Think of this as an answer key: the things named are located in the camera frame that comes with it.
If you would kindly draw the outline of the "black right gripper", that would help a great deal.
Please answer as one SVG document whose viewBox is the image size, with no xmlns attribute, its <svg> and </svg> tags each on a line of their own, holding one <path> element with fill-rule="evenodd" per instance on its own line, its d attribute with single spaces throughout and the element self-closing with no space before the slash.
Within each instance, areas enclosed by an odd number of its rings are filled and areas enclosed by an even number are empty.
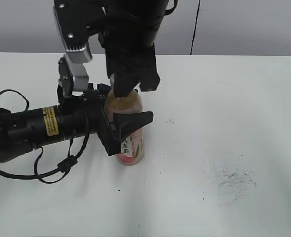
<svg viewBox="0 0 291 237">
<path fill-rule="evenodd" d="M 160 83 L 154 42 L 165 14 L 164 0 L 114 0 L 125 22 L 99 34 L 114 95 L 127 97 L 140 83 L 155 91 Z"/>
</svg>

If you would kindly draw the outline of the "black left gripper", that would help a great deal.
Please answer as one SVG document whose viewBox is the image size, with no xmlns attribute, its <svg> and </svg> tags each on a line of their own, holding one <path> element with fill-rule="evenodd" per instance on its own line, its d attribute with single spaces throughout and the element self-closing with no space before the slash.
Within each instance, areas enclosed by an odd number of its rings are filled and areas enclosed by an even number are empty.
<svg viewBox="0 0 291 237">
<path fill-rule="evenodd" d="M 112 156 L 121 151 L 121 142 L 128 136 L 153 122 L 153 112 L 130 114 L 113 113 L 113 124 L 109 122 L 104 111 L 105 98 L 111 91 L 111 86 L 98 84 L 88 85 L 88 91 L 80 96 L 72 95 L 64 98 L 62 88 L 58 86 L 57 96 L 59 105 L 59 131 L 65 140 L 84 137 L 83 144 L 77 155 L 80 156 L 91 134 L 97 134 L 108 155 Z"/>
</svg>

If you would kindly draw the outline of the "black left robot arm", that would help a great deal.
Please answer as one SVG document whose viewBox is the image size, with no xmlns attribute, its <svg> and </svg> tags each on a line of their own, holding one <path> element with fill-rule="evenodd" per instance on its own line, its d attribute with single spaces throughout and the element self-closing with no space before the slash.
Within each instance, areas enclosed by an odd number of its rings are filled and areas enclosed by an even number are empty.
<svg viewBox="0 0 291 237">
<path fill-rule="evenodd" d="M 59 104 L 25 109 L 12 113 L 0 108 L 0 163 L 9 162 L 31 152 L 36 146 L 46 146 L 96 133 L 108 155 L 121 152 L 121 143 L 132 133 L 152 123 L 153 112 L 114 113 L 109 121 L 105 110 L 105 95 L 110 89 L 99 84 L 80 96 L 64 98 L 58 88 Z"/>
</svg>

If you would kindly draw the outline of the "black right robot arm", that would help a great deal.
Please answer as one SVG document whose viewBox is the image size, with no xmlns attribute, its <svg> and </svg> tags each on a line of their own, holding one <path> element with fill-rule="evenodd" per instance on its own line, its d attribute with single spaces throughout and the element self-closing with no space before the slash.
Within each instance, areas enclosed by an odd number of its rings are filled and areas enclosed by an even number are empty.
<svg viewBox="0 0 291 237">
<path fill-rule="evenodd" d="M 99 33 L 105 50 L 107 76 L 114 77 L 115 97 L 128 96 L 136 86 L 155 91 L 160 83 L 155 39 L 162 20 L 174 12 L 167 0 L 112 0 L 106 8 L 111 22 Z"/>
</svg>

